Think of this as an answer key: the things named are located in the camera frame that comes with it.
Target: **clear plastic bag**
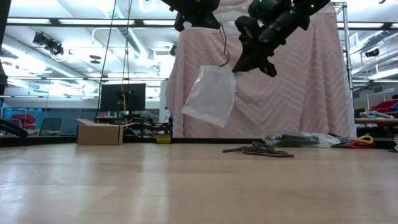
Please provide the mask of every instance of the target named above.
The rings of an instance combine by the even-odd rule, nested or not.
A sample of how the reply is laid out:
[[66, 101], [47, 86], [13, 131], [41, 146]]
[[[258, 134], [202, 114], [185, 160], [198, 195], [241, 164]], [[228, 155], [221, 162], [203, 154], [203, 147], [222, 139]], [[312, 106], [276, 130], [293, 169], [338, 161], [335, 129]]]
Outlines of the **clear plastic bag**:
[[201, 66], [181, 112], [219, 127], [225, 127], [235, 103], [236, 77], [227, 68]]
[[341, 143], [338, 138], [330, 136], [329, 134], [303, 133], [300, 131], [267, 133], [262, 140], [274, 147], [330, 148]]

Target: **stage light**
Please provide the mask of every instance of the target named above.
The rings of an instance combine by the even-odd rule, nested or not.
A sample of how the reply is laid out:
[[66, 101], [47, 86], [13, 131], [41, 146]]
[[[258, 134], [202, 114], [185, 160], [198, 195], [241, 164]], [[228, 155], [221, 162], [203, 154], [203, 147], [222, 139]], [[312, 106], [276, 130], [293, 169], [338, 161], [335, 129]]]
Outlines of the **stage light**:
[[376, 56], [379, 56], [379, 54], [380, 54], [380, 50], [377, 48], [377, 49], [371, 50], [369, 52], [366, 52], [365, 56], [366, 57], [376, 57]]

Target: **wooden floor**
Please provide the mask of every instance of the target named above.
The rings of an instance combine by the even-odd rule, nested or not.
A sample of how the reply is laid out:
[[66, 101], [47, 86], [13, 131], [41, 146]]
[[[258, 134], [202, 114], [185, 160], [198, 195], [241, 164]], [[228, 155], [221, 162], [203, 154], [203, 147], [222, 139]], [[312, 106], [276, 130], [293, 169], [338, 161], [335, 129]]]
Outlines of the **wooden floor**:
[[398, 223], [398, 155], [237, 145], [0, 149], [0, 223]]

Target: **black monitor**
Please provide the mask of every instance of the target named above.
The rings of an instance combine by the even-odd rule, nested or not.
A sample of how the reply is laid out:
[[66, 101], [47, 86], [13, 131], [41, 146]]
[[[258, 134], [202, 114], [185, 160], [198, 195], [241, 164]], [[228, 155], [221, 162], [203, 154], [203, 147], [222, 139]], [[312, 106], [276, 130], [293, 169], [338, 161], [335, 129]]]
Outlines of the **black monitor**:
[[[145, 110], [145, 83], [123, 84], [126, 111]], [[101, 111], [124, 111], [122, 85], [103, 85], [101, 90]]]

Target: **cloth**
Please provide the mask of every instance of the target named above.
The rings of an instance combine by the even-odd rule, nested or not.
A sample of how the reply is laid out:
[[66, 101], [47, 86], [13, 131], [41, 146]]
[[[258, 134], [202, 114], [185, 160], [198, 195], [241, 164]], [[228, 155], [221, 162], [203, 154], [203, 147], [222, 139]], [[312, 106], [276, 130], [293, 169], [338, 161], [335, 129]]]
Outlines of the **cloth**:
[[[239, 32], [226, 26], [232, 69], [242, 52]], [[350, 101], [346, 94], [343, 55], [336, 14], [332, 9], [312, 17], [308, 31], [298, 28], [270, 62], [278, 75], [259, 69], [237, 81], [236, 100], [224, 128], [181, 114], [201, 65], [221, 65], [226, 58], [218, 30], [186, 29], [180, 34], [177, 55], [167, 87], [167, 106], [174, 117], [176, 138], [262, 138], [273, 131], [335, 133], [350, 136]]]

